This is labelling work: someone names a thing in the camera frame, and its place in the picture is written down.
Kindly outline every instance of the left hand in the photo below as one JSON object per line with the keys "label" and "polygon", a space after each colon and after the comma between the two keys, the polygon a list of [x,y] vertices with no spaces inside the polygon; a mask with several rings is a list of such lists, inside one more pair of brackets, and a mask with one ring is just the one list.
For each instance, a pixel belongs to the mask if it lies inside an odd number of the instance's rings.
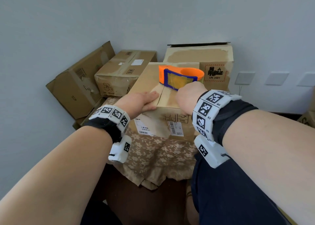
{"label": "left hand", "polygon": [[159,94],[156,91],[151,93],[129,93],[120,98],[115,106],[127,112],[132,120],[143,112],[155,110],[156,106],[152,105],[151,102],[157,99],[158,96]]}

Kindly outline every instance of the light switch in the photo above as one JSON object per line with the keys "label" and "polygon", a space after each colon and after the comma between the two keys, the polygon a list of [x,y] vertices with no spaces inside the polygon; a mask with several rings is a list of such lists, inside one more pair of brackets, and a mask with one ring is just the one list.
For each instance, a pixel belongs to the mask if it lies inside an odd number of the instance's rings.
{"label": "light switch", "polygon": [[281,86],[289,76],[290,72],[271,72],[268,76],[265,85]]}
{"label": "light switch", "polygon": [[306,72],[297,83],[298,86],[315,86],[315,72]]}
{"label": "light switch", "polygon": [[235,84],[249,85],[255,76],[255,72],[239,72],[235,80]]}

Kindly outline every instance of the barcode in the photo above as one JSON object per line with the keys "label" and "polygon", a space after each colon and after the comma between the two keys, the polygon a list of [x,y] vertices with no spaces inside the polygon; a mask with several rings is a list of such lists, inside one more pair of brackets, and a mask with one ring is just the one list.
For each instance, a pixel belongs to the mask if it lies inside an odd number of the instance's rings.
{"label": "barcode", "polygon": [[85,76],[85,73],[84,73],[84,71],[83,71],[83,68],[77,69],[77,70],[76,70],[76,75],[77,75],[80,79],[82,79],[82,77]]}
{"label": "barcode", "polygon": [[175,127],[174,127],[174,123],[173,123],[173,122],[170,122],[170,123],[169,123],[169,126],[171,127],[172,134],[176,134],[176,132],[175,132]]}

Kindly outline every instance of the right hand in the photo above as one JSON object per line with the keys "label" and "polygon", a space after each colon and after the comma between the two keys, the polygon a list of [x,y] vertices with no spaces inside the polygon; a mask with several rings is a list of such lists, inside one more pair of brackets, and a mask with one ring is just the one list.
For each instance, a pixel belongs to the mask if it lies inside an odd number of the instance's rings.
{"label": "right hand", "polygon": [[178,89],[176,101],[183,112],[191,115],[199,97],[206,91],[207,89],[201,82],[188,83]]}

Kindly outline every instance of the black wristband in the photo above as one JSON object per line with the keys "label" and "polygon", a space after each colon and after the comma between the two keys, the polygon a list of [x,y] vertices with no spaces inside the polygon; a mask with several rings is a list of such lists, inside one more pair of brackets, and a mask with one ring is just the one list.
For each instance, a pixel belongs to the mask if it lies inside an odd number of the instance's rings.
{"label": "black wristband", "polygon": [[104,119],[96,117],[85,122],[84,126],[86,125],[99,129],[104,129],[111,136],[113,143],[120,142],[122,139],[121,131],[117,128],[117,125],[107,118]]}
{"label": "black wristband", "polygon": [[223,137],[230,125],[242,114],[257,109],[257,107],[243,100],[230,101],[225,107],[221,108],[213,120],[212,135],[215,142],[222,145]]}

